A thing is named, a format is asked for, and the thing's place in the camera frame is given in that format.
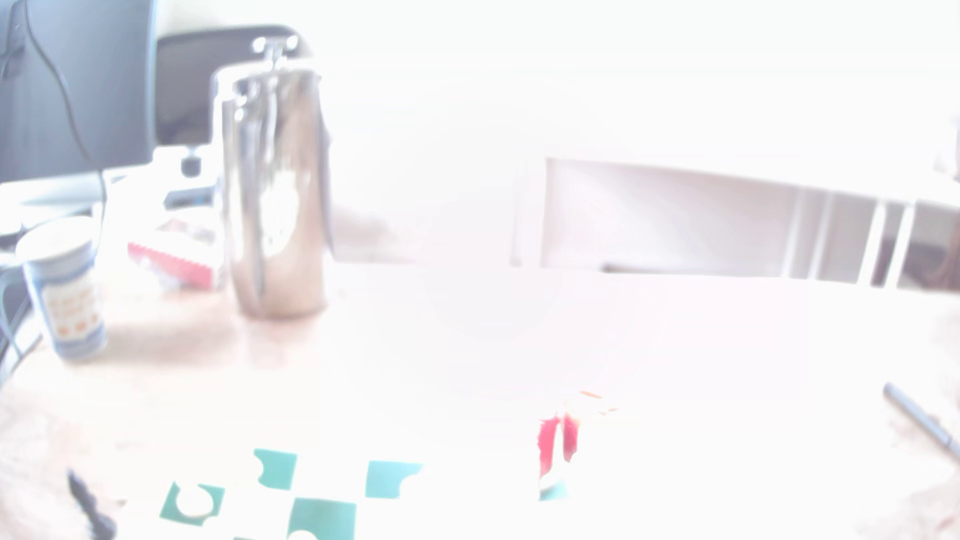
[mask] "pen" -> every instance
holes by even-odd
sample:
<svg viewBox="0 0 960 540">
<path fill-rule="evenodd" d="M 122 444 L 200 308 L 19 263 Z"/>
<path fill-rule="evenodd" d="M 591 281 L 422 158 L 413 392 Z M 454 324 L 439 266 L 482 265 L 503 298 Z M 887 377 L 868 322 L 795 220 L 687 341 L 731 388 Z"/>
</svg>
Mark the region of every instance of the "pen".
<svg viewBox="0 0 960 540">
<path fill-rule="evenodd" d="M 937 424 L 937 421 L 926 414 L 923 409 L 921 409 L 917 404 L 906 397 L 906 394 L 900 391 L 899 388 L 894 386 L 892 383 L 887 382 L 883 385 L 883 393 L 893 400 L 894 403 L 900 406 L 903 409 L 903 412 L 907 414 L 910 418 L 913 419 L 921 428 L 924 429 L 931 437 L 933 437 L 938 443 L 946 448 L 951 454 L 955 457 L 960 458 L 960 444 L 953 438 L 953 435 L 950 435 L 947 430 L 944 430 L 940 427 L 940 424 Z"/>
</svg>

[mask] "table surface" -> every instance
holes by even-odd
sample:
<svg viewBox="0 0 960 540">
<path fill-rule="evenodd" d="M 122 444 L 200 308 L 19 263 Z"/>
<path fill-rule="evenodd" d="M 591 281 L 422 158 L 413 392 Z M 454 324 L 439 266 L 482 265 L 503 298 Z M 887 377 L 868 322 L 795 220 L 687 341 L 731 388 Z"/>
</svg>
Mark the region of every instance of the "table surface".
<svg viewBox="0 0 960 540">
<path fill-rule="evenodd" d="M 881 394 L 894 381 L 960 433 L 960 298 L 547 270 L 330 275 L 321 315 L 274 322 L 224 291 L 105 276 L 106 351 L 64 363 L 41 345 L 0 389 L 0 538 L 84 537 L 68 467 L 116 516 L 204 453 L 483 445 L 582 389 L 641 433 L 632 533 L 960 538 L 955 463 Z"/>
</svg>

